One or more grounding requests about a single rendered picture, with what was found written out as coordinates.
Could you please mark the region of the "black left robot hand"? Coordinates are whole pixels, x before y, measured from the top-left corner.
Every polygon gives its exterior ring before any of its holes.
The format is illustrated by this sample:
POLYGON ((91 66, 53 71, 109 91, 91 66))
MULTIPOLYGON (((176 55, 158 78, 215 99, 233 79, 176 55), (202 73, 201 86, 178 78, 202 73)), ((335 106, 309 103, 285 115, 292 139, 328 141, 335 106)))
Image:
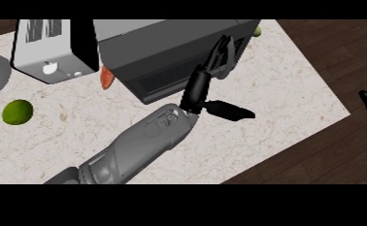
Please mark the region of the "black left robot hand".
POLYGON ((207 101, 208 83, 211 78, 223 80, 236 65, 235 43, 230 36, 221 36, 210 50, 205 63, 198 65, 186 83, 178 108, 186 112, 192 123, 196 123, 202 109, 226 120, 239 121, 254 118, 254 112, 214 100, 207 101))

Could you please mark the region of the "white toaster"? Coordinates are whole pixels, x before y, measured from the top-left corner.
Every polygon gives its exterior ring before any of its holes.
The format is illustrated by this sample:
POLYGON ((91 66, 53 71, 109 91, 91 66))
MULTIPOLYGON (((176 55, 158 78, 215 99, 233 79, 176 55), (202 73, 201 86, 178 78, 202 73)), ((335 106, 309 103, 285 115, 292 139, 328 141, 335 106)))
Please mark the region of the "white toaster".
POLYGON ((91 19, 20 19, 11 67, 47 84, 99 71, 99 52, 91 19))

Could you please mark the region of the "dark grey microwave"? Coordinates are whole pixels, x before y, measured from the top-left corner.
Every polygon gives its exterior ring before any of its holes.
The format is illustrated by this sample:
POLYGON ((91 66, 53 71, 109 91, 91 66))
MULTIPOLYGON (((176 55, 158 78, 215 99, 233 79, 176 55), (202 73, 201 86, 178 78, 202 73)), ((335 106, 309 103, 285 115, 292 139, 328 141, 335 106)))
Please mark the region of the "dark grey microwave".
POLYGON ((221 36, 241 55, 255 19, 96 19, 102 63, 143 104, 184 88, 221 36))

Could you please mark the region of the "grey round object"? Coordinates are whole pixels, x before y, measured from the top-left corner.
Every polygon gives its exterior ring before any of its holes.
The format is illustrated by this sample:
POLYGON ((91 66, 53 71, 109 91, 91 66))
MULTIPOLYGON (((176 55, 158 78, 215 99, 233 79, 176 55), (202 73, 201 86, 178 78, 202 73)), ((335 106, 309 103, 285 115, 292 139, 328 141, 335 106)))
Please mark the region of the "grey round object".
POLYGON ((11 75, 11 66, 8 59, 0 55, 0 90, 5 86, 8 82, 8 78, 11 75))

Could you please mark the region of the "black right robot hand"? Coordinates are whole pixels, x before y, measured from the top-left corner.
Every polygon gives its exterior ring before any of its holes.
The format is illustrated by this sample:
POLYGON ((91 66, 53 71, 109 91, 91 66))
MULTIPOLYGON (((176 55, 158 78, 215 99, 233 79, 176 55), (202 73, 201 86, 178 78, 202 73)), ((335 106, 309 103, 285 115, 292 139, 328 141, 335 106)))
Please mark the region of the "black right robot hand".
POLYGON ((365 90, 359 90, 358 91, 358 96, 359 96, 359 99, 360 99, 362 104, 363 104, 365 109, 367 109, 367 91, 365 90))

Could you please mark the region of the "green lime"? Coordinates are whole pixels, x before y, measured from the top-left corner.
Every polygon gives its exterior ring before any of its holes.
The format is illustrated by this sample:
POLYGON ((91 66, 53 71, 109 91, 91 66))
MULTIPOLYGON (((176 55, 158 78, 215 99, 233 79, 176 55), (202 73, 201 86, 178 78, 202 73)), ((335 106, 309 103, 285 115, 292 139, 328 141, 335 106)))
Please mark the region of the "green lime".
POLYGON ((26 100, 14 100, 2 109, 2 121, 10 125, 25 124, 32 117, 32 105, 26 100))

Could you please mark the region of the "orange carrot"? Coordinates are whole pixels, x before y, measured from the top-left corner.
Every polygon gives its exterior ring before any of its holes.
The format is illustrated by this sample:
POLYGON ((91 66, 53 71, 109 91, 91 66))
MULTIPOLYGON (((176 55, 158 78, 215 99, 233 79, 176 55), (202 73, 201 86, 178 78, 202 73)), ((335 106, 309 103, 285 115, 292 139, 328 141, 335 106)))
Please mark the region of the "orange carrot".
POLYGON ((107 89, 113 83, 115 80, 115 75, 112 74, 112 72, 109 71, 109 69, 106 68, 106 66, 102 66, 102 70, 100 70, 100 85, 103 89, 107 89))

